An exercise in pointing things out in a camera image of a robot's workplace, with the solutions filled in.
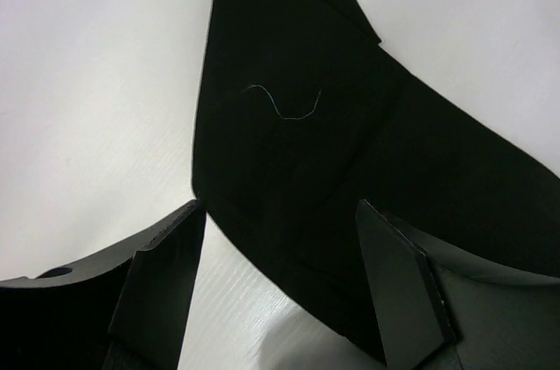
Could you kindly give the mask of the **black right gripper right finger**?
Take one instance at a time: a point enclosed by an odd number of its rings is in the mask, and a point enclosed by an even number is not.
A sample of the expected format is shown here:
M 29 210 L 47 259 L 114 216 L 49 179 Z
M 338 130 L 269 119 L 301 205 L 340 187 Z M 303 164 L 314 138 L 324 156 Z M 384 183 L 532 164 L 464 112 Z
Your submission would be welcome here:
M 559 280 L 491 262 L 362 200 L 360 249 L 390 369 L 557 369 Z

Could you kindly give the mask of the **black shirt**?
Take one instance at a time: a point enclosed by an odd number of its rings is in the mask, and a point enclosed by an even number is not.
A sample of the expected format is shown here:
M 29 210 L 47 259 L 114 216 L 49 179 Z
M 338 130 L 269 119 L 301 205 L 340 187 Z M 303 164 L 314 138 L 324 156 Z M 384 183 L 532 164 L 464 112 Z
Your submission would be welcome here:
M 287 296 L 387 365 L 359 203 L 559 280 L 559 180 L 380 43 L 356 0 L 213 0 L 192 187 Z

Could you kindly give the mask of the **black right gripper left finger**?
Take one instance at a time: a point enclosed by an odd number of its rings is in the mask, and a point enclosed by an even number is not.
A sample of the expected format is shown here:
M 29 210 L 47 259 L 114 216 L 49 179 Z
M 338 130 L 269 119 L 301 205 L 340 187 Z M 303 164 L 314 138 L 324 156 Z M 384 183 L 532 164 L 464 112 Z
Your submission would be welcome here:
M 196 199 L 78 261 L 1 283 L 3 369 L 176 369 L 205 233 Z

